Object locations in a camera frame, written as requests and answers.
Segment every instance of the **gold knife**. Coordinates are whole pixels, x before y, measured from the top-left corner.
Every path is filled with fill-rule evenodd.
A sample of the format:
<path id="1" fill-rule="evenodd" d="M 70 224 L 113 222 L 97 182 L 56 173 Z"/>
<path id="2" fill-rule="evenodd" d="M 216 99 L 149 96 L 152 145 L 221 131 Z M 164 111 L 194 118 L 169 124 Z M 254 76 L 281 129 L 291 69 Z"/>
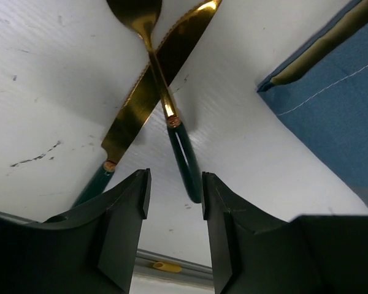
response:
<path id="1" fill-rule="evenodd" d="M 166 34 L 156 54 L 167 84 L 172 83 L 221 2 L 222 0 L 204 1 L 182 16 Z M 116 165 L 135 140 L 158 102 L 159 94 L 150 65 L 147 65 L 102 141 L 101 146 L 107 152 L 107 160 L 87 184 L 74 206 L 104 191 L 115 172 Z"/>

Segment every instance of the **yellow plastic piece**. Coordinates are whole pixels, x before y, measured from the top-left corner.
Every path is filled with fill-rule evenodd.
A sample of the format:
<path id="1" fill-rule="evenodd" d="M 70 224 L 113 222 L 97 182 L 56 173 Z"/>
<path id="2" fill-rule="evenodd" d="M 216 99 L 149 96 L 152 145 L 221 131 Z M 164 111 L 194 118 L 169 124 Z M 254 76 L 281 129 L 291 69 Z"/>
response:
<path id="1" fill-rule="evenodd" d="M 182 271 L 182 267 L 180 265 L 173 265 L 171 263 L 166 262 L 156 262 L 153 264 L 153 267 L 160 271 L 167 271 L 168 273 L 179 273 Z"/>

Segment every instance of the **seam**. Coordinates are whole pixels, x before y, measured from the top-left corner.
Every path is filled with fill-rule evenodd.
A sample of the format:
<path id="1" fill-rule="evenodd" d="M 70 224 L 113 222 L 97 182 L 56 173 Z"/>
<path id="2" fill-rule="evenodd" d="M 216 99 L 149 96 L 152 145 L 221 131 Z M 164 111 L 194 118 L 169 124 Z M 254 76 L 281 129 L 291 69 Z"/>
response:
<path id="1" fill-rule="evenodd" d="M 288 113 L 290 113 L 290 112 L 292 112 L 292 111 L 296 110 L 297 108 L 299 108 L 299 107 L 303 106 L 303 105 L 304 105 L 304 104 L 306 104 L 309 100 L 311 100 L 312 98 L 316 97 L 316 96 L 317 96 L 317 95 L 319 95 L 320 93 L 322 93 L 322 92 L 324 92 L 325 90 L 327 90 L 327 89 L 329 89 L 329 88 L 331 88 L 331 87 L 335 86 L 336 84 L 340 83 L 341 81 L 344 81 L 344 80 L 346 80 L 346 79 L 348 79 L 348 78 L 351 78 L 352 76 L 354 76 L 354 75 L 356 75 L 356 74 L 358 74 L 358 73 L 362 72 L 362 71 L 363 71 L 364 69 L 366 69 L 367 67 L 368 67 L 368 64 L 367 64 L 366 66 L 364 66 L 362 69 L 359 69 L 358 71 L 356 71 L 356 72 L 352 73 L 351 75 L 347 75 L 346 77 L 341 78 L 340 80 L 336 81 L 335 83 L 332 83 L 331 85 L 329 85 L 329 86 L 327 86 L 327 87 L 323 88 L 322 90 L 320 90 L 319 92 L 315 93 L 314 95 L 312 95 L 311 97 L 309 97 L 307 100 L 305 100 L 305 101 L 304 101 L 304 102 L 302 102 L 301 104 L 297 105 L 296 107 L 292 108 L 291 110 L 288 110 L 288 111 L 283 112 L 283 113 L 277 113 L 276 115 L 277 115 L 277 116 L 287 115 Z"/>

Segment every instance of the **spoon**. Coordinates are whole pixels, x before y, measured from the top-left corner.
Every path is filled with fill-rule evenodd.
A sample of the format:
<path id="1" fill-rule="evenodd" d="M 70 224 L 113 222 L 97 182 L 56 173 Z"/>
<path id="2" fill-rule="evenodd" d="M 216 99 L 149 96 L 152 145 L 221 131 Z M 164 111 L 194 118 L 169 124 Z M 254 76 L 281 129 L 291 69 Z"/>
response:
<path id="1" fill-rule="evenodd" d="M 195 203 L 200 203 L 202 180 L 196 156 L 185 126 L 178 115 L 173 96 L 169 91 L 151 41 L 155 24 L 161 13 L 162 0 L 107 0 L 107 2 L 117 19 L 127 28 L 135 31 L 144 41 L 156 88 L 161 96 L 167 133 L 184 186 L 190 199 Z"/>

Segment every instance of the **green handle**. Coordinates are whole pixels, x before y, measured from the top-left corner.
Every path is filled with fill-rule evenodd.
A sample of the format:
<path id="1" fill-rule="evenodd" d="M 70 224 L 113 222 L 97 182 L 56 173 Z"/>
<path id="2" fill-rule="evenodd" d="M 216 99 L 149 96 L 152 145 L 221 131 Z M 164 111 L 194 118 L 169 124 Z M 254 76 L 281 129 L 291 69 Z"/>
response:
<path id="1" fill-rule="evenodd" d="M 181 122 L 177 127 L 167 127 L 178 168 L 182 174 L 185 189 L 195 203 L 202 200 L 202 178 L 190 138 Z"/>
<path id="2" fill-rule="evenodd" d="M 115 173 L 114 168 L 107 168 L 106 164 L 109 162 L 104 162 L 101 167 L 94 174 L 93 178 L 87 184 L 86 188 L 80 194 L 79 198 L 72 207 L 81 205 L 94 197 L 101 195 L 108 185 L 111 177 Z"/>

